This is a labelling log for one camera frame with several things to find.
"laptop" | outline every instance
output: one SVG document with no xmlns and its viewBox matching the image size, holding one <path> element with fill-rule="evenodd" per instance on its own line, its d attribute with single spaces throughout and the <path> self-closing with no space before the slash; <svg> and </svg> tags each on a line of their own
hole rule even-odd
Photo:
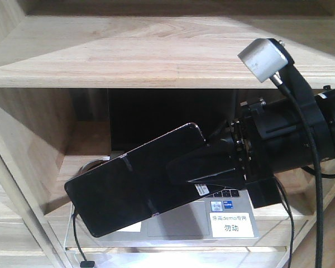
<svg viewBox="0 0 335 268">
<path fill-rule="evenodd" d="M 97 242 L 258 237 L 248 191 L 226 189 L 97 238 Z"/>
</svg>

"cable connector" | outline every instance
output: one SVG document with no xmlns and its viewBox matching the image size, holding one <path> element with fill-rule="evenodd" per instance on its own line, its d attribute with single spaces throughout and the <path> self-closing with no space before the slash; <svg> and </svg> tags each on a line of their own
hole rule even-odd
<svg viewBox="0 0 335 268">
<path fill-rule="evenodd" d="M 95 262 L 94 261 L 81 261 L 80 268 L 95 268 Z"/>
</svg>

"wooden cabinet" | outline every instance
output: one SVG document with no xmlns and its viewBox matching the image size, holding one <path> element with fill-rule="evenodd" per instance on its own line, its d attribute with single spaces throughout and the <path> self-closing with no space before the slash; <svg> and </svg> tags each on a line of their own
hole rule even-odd
<svg viewBox="0 0 335 268">
<path fill-rule="evenodd" d="M 76 267 L 71 237 L 69 251 L 63 248 L 63 184 L 85 162 L 109 154 L 110 144 L 107 122 L 76 120 L 68 88 L 274 88 L 237 58 L 259 37 L 282 39 L 313 88 L 335 88 L 335 0 L 0 0 L 0 264 Z M 335 170 L 335 161 L 325 168 Z M 298 245 L 315 222 L 312 179 L 300 170 L 280 176 Z M 326 181 L 326 204 L 334 195 L 335 180 Z M 288 217 L 280 205 L 255 215 L 258 241 L 177 251 L 194 256 L 223 247 L 236 264 L 259 259 L 260 266 L 281 267 Z M 128 267 L 121 260 L 136 256 L 129 247 L 119 255 L 97 244 L 81 222 L 78 229 L 101 265 L 117 260 Z M 136 252 L 169 256 L 171 248 Z"/>
</svg>

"black cable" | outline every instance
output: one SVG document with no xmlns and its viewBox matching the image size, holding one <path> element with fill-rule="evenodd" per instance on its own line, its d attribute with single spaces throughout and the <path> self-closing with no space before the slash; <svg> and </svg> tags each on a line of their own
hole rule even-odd
<svg viewBox="0 0 335 268">
<path fill-rule="evenodd" d="M 293 214 L 291 212 L 290 209 L 290 205 L 288 202 L 288 199 L 286 197 L 286 193 L 285 190 L 283 188 L 283 186 L 281 185 L 281 183 L 278 181 L 277 177 L 274 177 L 275 183 L 279 189 L 279 192 L 281 194 L 282 199 L 284 200 L 285 204 L 282 201 L 282 205 L 285 209 L 285 211 L 287 212 L 289 218 L 290 218 L 290 225 L 291 225 L 291 235 L 290 235 L 290 246 L 289 246 L 289 259 L 288 259 L 288 268 L 290 268 L 291 265 L 291 258 L 293 255 L 293 243 L 294 243 L 294 234 L 295 234 L 295 224 L 294 224 L 294 218 L 293 218 Z"/>
<path fill-rule="evenodd" d="M 308 144 L 312 150 L 313 157 L 313 165 L 315 168 L 315 192 L 316 192 L 316 200 L 317 200 L 317 244 L 315 247 L 315 268 L 322 267 L 322 259 L 323 259 L 323 229 L 324 229 L 324 206 L 323 206 L 323 183 L 322 183 L 322 171 L 320 166 L 319 153 L 317 150 L 317 146 L 315 144 L 314 137 L 310 130 L 308 121 L 306 120 L 302 110 L 300 109 L 296 99 L 291 94 L 290 90 L 287 88 L 285 84 L 281 84 L 277 86 L 278 89 L 282 92 L 284 96 L 286 96 L 289 101 L 291 101 L 295 110 L 297 111 L 301 122 L 303 124 L 304 130 L 307 134 Z"/>
<path fill-rule="evenodd" d="M 76 209 L 74 209 L 74 212 L 73 212 L 73 215 L 72 215 L 74 240 L 76 241 L 77 248 L 78 248 L 80 254 L 83 257 L 83 260 L 87 261 L 87 258 L 85 257 L 85 254 L 83 253 L 83 251 L 80 247 L 80 244 L 78 242 L 77 231 L 76 231 L 76 217 L 77 217 L 77 211 L 76 211 Z"/>
<path fill-rule="evenodd" d="M 96 160 L 93 160 L 91 162 L 88 162 L 79 169 L 78 175 L 83 174 L 88 170 L 94 169 L 97 166 L 100 166 L 100 165 L 104 164 L 105 162 L 107 162 L 107 160 L 102 160 L 102 159 L 96 159 Z M 85 254 L 83 253 L 82 248 L 80 247 L 80 244 L 79 244 L 78 238 L 77 238 L 77 231 L 76 231 L 76 217 L 77 217 L 77 214 L 78 214 L 77 210 L 74 209 L 74 212 L 72 214 L 74 240 L 76 242 L 76 245 L 77 245 L 77 248 L 78 248 L 80 254 L 82 255 L 83 260 L 87 262 L 87 258 L 85 257 Z"/>
<path fill-rule="evenodd" d="M 312 174 L 315 176 L 315 170 L 308 167 L 308 166 L 303 166 L 301 169 L 303 169 L 305 172 Z M 335 174 L 324 174 L 322 173 L 322 177 L 326 179 L 335 179 Z"/>
</svg>

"white label card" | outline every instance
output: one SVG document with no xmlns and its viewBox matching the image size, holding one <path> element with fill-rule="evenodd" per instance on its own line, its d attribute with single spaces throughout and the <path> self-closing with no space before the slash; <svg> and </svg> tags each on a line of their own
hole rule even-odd
<svg viewBox="0 0 335 268">
<path fill-rule="evenodd" d="M 206 184 L 195 184 L 195 187 L 200 196 L 210 193 Z"/>
<path fill-rule="evenodd" d="M 141 231 L 141 222 L 134 223 L 127 227 L 124 227 L 117 232 L 140 232 Z"/>
<path fill-rule="evenodd" d="M 254 237 L 249 213 L 210 213 L 213 237 Z"/>
</svg>

